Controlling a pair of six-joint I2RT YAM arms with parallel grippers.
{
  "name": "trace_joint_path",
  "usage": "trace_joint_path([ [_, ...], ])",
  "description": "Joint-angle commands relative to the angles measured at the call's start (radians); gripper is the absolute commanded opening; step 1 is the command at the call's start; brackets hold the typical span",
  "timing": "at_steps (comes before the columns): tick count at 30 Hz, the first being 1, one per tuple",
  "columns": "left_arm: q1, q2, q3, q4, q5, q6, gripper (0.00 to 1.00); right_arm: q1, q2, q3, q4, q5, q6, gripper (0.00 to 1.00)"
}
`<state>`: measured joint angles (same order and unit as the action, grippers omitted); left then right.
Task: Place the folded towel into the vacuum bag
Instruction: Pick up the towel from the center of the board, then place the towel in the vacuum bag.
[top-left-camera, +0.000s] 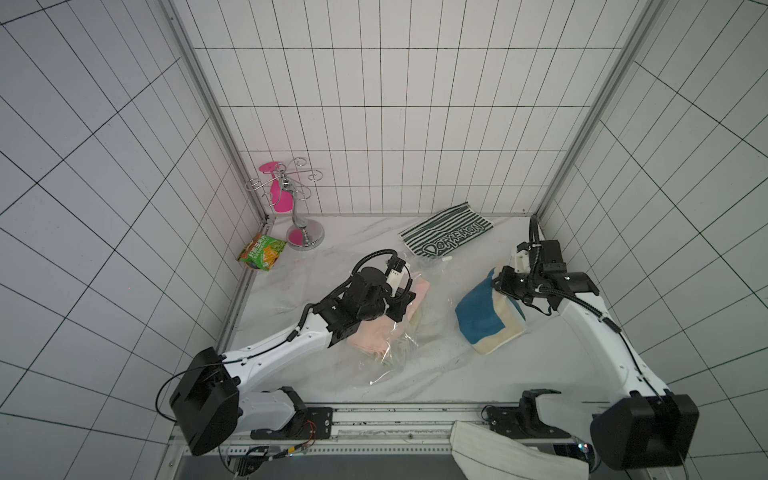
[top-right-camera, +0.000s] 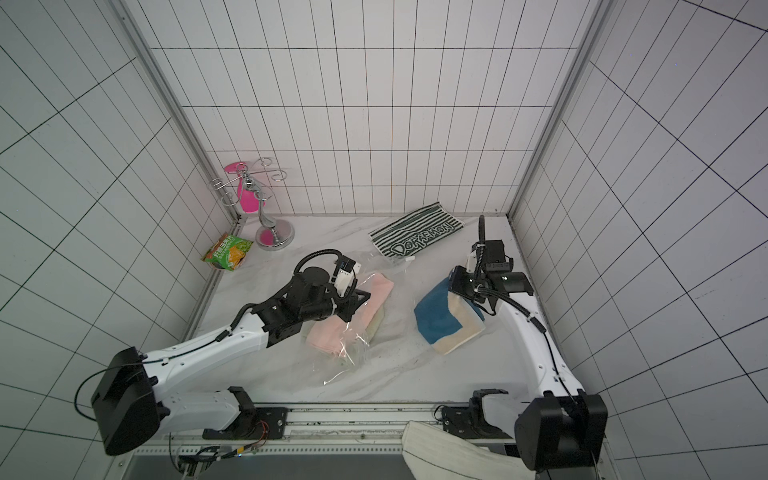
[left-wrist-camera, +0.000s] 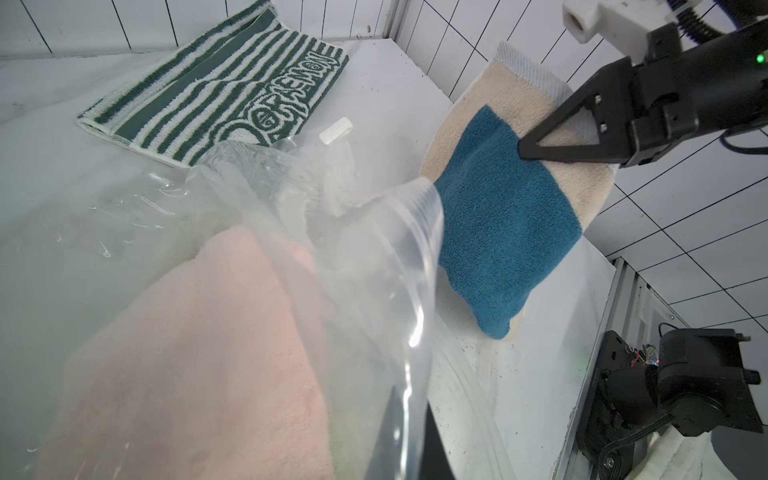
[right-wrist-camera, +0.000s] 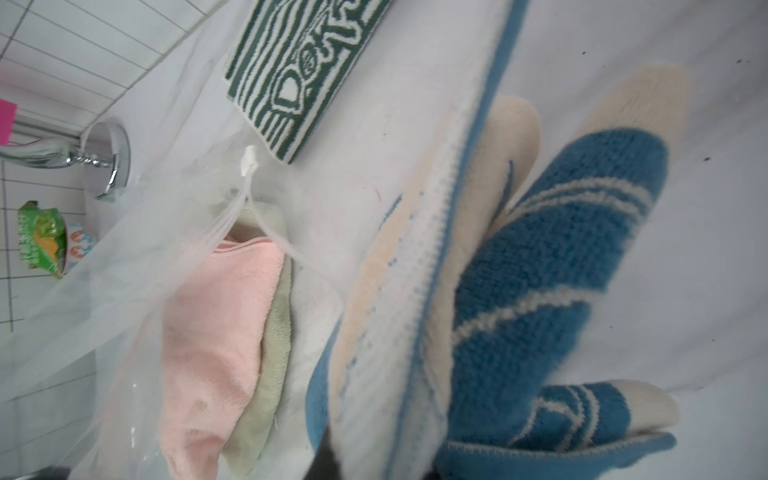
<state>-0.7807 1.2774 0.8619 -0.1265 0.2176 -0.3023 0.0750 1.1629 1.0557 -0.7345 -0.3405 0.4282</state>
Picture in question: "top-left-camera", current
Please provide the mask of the teal and beige towel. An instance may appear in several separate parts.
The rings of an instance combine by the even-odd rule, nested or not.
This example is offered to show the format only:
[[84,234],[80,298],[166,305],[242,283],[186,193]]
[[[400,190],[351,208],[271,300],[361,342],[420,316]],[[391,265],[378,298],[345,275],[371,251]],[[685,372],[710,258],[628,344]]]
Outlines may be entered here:
[[489,355],[527,331],[518,302],[493,287],[501,271],[501,266],[491,270],[455,307],[460,332],[480,355]]

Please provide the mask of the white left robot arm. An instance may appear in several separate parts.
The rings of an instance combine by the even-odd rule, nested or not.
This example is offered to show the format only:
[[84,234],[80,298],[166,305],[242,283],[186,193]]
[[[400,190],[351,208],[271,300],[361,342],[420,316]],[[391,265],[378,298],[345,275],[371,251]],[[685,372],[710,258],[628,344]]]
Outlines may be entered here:
[[235,433],[280,431],[302,415],[303,405],[289,387],[262,390],[264,381],[361,332],[366,323],[382,317],[401,322],[415,298],[406,260],[394,249],[370,253],[329,294],[306,304],[295,326],[239,350],[219,353],[208,347],[196,354],[167,381],[175,387],[167,418],[194,456]]

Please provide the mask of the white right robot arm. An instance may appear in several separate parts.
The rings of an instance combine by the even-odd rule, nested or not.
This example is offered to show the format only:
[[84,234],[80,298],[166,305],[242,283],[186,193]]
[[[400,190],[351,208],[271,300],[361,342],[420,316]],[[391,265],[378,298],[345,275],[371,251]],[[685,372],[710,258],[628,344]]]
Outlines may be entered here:
[[568,269],[558,241],[529,221],[527,241],[497,274],[495,292],[563,323],[585,352],[563,386],[535,387],[520,398],[521,430],[563,432],[589,444],[613,470],[684,467],[699,420],[690,396],[675,394],[610,316],[588,274]]

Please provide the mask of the pink towel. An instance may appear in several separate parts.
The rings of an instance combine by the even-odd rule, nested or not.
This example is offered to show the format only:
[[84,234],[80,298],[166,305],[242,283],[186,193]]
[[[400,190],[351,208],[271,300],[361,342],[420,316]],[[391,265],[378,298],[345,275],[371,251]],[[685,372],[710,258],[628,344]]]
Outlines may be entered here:
[[378,361],[392,361],[395,350],[404,347],[413,339],[412,332],[420,322],[421,304],[430,289],[430,283],[422,275],[417,275],[411,289],[416,296],[408,304],[400,322],[395,322],[386,315],[362,322],[346,343]]

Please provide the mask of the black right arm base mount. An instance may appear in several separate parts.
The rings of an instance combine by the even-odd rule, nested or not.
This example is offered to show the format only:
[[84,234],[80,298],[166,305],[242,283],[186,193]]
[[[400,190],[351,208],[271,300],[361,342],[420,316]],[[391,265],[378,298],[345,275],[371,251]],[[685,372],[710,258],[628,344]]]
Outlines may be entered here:
[[481,418],[491,431],[511,439],[565,439],[570,435],[545,424],[539,417],[536,399],[541,395],[560,394],[552,389],[525,390],[516,407],[486,405]]

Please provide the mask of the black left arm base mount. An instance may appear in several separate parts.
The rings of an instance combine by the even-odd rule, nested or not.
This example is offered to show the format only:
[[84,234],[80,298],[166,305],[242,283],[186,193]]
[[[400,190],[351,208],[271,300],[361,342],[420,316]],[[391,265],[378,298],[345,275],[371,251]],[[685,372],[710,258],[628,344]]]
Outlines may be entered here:
[[334,409],[309,407],[292,387],[257,396],[258,423],[250,429],[253,440],[326,440],[331,437]]

